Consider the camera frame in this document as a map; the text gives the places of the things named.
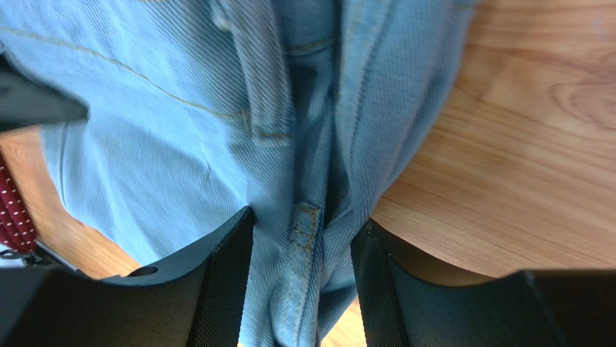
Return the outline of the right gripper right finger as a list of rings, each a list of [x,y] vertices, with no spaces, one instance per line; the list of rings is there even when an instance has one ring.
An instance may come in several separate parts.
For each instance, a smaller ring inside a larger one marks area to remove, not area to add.
[[[613,346],[614,270],[491,278],[368,221],[351,243],[368,346]]]

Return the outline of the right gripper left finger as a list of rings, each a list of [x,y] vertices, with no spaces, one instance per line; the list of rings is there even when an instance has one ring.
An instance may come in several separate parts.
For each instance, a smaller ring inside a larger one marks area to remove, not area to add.
[[[236,346],[254,214],[127,276],[1,270],[3,346]]]

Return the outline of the light blue denim skirt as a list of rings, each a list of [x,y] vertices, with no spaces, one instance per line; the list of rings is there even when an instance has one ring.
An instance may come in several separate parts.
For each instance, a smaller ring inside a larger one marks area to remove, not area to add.
[[[142,265],[256,215],[239,341],[318,346],[351,241],[458,72],[475,1],[3,1],[1,54],[86,103],[40,141],[62,205]]]

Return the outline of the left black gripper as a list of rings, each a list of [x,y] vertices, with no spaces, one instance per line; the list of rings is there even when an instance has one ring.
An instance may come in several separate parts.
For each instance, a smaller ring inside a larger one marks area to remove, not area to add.
[[[1,54],[1,130],[12,131],[43,124],[82,121],[86,103],[21,72]]]

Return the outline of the red polka dot skirt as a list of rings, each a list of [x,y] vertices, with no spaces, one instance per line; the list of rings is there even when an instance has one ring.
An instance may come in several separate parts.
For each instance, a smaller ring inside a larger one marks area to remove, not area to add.
[[[36,249],[37,231],[1,155],[1,245],[21,253]]]

